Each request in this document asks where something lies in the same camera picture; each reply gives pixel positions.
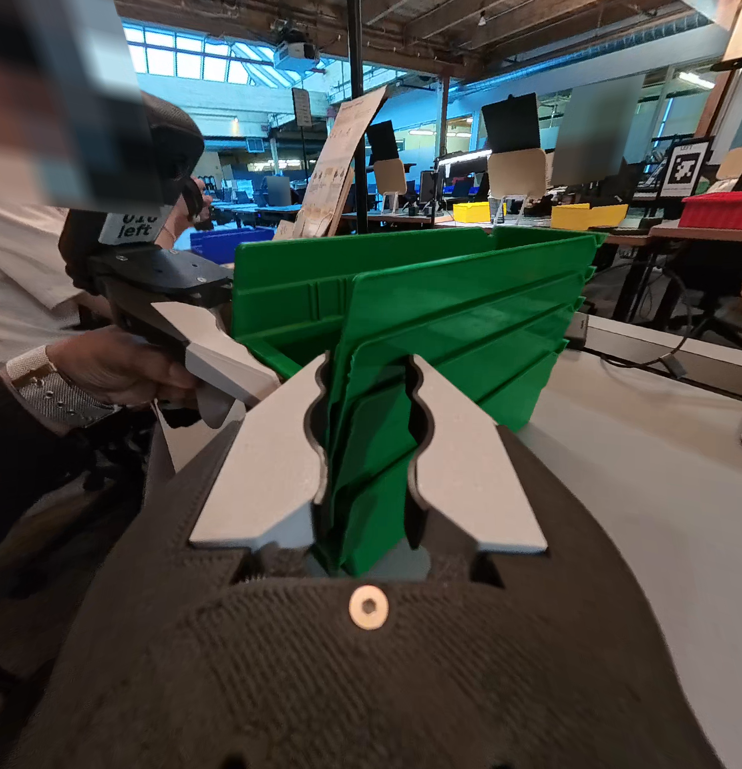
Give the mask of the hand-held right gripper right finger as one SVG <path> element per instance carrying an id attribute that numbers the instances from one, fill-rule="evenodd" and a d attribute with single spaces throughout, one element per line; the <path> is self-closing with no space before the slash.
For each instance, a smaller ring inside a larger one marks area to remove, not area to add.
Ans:
<path id="1" fill-rule="evenodd" d="M 499 426 L 420 355 L 406 362 L 411 401 L 404 532 L 430 554 L 542 554 L 548 542 Z"/>

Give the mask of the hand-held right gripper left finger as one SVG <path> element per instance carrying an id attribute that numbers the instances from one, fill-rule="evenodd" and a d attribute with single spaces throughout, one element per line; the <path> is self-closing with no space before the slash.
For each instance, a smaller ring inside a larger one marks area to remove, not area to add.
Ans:
<path id="1" fill-rule="evenodd" d="M 308 549 L 328 489 L 312 427 L 327 393 L 324 352 L 243 419 L 189 536 L 196 548 Z"/>

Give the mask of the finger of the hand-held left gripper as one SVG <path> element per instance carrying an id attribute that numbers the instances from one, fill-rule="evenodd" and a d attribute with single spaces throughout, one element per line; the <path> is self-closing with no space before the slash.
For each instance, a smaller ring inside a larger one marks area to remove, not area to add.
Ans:
<path id="1" fill-rule="evenodd" d="M 154 302 L 167 331 L 185 341 L 184 367 L 200 380 L 196 400 L 200 417 L 221 428 L 235 402 L 252 408 L 280 387 L 276 372 L 234 341 L 217 314 L 179 302 Z"/>

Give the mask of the person's left hand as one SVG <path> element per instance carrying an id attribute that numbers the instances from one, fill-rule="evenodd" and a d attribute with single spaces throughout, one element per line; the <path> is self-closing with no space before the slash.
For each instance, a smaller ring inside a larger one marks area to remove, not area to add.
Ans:
<path id="1" fill-rule="evenodd" d="M 46 356 L 64 379 L 103 403 L 197 406 L 194 375 L 166 351 L 115 326 L 50 344 Z"/>

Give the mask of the blue bin with tag label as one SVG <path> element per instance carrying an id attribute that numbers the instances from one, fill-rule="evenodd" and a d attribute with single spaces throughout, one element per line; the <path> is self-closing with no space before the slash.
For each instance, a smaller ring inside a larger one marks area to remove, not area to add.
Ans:
<path id="1" fill-rule="evenodd" d="M 190 231 L 190 251 L 215 264 L 233 264 L 239 245 L 269 242 L 274 238 L 272 227 L 234 227 Z"/>

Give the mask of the person's white shirt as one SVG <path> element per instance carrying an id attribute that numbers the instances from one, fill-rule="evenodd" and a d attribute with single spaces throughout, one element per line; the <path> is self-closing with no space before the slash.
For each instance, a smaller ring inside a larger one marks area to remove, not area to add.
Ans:
<path id="1" fill-rule="evenodd" d="M 0 364 L 107 325 L 107 300 L 77 289 L 58 239 L 68 210 L 0 203 Z"/>

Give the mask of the silver mesh wristwatch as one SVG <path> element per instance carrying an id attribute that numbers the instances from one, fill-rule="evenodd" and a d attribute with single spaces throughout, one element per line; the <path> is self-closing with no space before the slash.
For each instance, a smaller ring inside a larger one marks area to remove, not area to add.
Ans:
<path id="1" fill-rule="evenodd" d="M 8 360 L 4 372 L 20 402 L 55 429 L 92 427 L 123 408 L 99 401 L 73 384 L 49 360 L 45 345 Z"/>

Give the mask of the black pole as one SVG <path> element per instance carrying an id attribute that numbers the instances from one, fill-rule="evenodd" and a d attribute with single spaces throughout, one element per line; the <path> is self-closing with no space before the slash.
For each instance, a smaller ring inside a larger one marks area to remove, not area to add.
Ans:
<path id="1" fill-rule="evenodd" d="M 364 115 L 362 97 L 364 96 L 364 75 L 362 60 L 362 2 L 347 1 L 347 49 L 350 68 L 350 89 L 352 96 L 352 129 L 357 134 L 357 146 L 354 152 L 356 233 L 368 232 L 368 185 L 366 172 L 365 139 L 366 129 L 362 126 Z"/>

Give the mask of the white ceiling projector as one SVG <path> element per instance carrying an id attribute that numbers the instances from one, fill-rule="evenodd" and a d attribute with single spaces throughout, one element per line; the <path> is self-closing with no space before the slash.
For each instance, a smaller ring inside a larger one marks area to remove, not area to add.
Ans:
<path id="1" fill-rule="evenodd" d="M 279 21 L 274 30 L 273 68 L 300 75 L 318 69 L 320 52 L 307 34 L 289 20 Z"/>

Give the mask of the yellow plastic bin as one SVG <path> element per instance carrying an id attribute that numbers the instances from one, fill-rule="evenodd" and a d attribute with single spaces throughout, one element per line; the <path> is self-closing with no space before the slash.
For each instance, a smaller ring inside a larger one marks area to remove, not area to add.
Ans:
<path id="1" fill-rule="evenodd" d="M 495 225 L 505 220 L 505 203 L 493 197 L 487 201 L 454 204 L 452 216 L 461 224 Z"/>
<path id="2" fill-rule="evenodd" d="M 624 221 L 627 210 L 628 204 L 597 207 L 587 203 L 557 205 L 551 209 L 550 227 L 575 232 L 585 232 L 594 228 L 614 228 Z"/>

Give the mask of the red plastic bin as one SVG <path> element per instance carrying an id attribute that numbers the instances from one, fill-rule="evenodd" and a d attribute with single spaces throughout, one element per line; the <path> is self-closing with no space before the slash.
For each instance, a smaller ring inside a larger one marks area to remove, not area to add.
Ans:
<path id="1" fill-rule="evenodd" d="M 678 227 L 742 230 L 742 191 L 684 198 Z"/>

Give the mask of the black-and-white tag sign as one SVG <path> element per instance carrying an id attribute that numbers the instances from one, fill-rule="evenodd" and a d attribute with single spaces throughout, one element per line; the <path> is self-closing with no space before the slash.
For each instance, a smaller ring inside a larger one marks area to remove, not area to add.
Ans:
<path id="1" fill-rule="evenodd" d="M 711 137 L 691 138 L 673 144 L 665 158 L 658 199 L 684 199 L 692 196 L 711 144 Z"/>

